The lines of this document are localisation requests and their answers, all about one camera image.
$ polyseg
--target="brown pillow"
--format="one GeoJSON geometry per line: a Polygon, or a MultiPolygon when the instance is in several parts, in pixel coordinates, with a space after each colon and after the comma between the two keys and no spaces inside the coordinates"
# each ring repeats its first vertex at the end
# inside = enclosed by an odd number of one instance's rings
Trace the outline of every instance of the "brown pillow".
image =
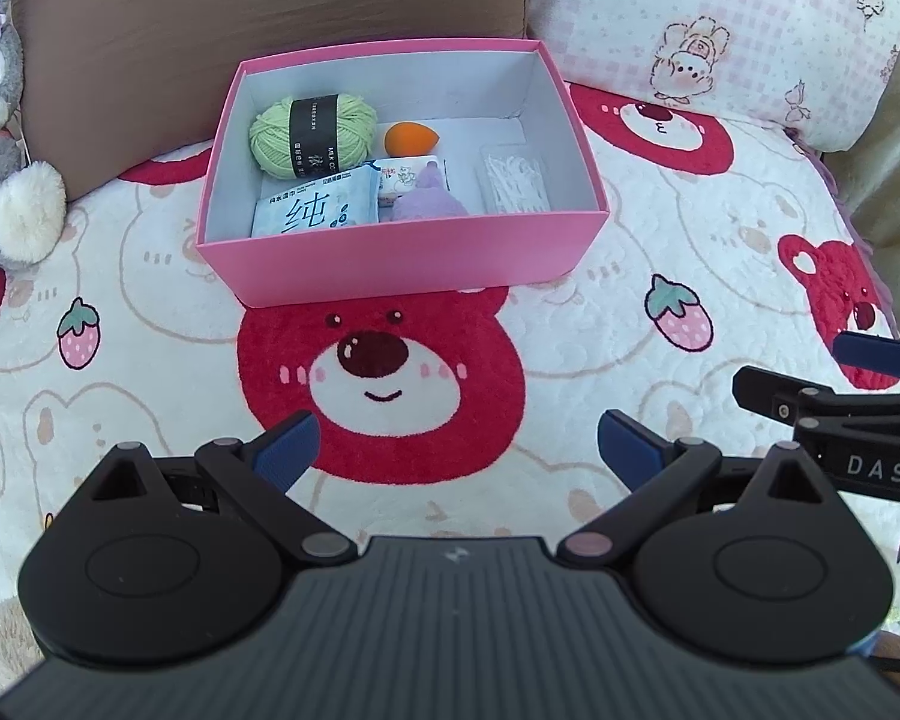
{"type": "Polygon", "coordinates": [[[212,138],[242,59],[388,38],[521,37],[526,2],[14,0],[26,143],[76,199],[212,138]]]}

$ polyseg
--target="pink checkered pattern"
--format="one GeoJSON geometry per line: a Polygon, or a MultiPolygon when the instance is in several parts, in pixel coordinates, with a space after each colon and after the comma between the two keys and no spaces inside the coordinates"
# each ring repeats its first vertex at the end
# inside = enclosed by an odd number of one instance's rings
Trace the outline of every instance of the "pink checkered pattern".
{"type": "Polygon", "coordinates": [[[790,127],[787,95],[802,84],[810,118],[797,127],[821,151],[849,148],[866,128],[900,43],[900,0],[869,20],[857,0],[530,0],[530,28],[567,80],[638,100],[670,93],[652,85],[667,26],[701,17],[730,33],[705,70],[712,88],[663,104],[790,127]]]}

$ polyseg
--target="strawberry green leaf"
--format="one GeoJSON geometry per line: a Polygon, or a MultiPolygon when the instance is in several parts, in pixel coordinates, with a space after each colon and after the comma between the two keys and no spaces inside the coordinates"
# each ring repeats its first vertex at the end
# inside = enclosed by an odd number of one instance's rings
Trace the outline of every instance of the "strawberry green leaf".
{"type": "Polygon", "coordinates": [[[659,274],[653,275],[653,285],[644,301],[647,314],[657,320],[668,311],[680,319],[686,315],[687,306],[698,306],[700,299],[689,287],[668,281],[659,274]]]}
{"type": "Polygon", "coordinates": [[[88,306],[82,299],[77,298],[70,305],[70,310],[63,314],[60,319],[59,327],[56,329],[56,336],[63,338],[67,333],[73,333],[74,336],[82,335],[83,330],[87,327],[96,327],[100,324],[100,315],[93,306],[88,306]]]}

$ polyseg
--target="green yarn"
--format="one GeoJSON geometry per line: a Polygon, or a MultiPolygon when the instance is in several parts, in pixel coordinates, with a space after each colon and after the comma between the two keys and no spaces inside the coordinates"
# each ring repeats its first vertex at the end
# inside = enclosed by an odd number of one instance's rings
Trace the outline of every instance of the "green yarn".
{"type": "MultiPolygon", "coordinates": [[[[296,178],[290,159],[290,105],[280,100],[250,124],[250,151],[257,164],[274,178],[296,178]]],[[[337,98],[337,154],[340,169],[367,162],[377,131],[377,112],[354,95],[337,98]]]]}

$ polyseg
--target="ridged gray surface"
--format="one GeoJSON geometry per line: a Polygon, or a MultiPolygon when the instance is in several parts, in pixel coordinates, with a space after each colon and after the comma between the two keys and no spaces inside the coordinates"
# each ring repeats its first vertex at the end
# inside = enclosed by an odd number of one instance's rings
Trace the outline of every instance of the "ridged gray surface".
{"type": "Polygon", "coordinates": [[[536,539],[375,538],[301,575],[268,622],[195,664],[109,674],[51,661],[12,720],[896,720],[861,661],[756,673],[696,659],[610,576],[536,539]]]}

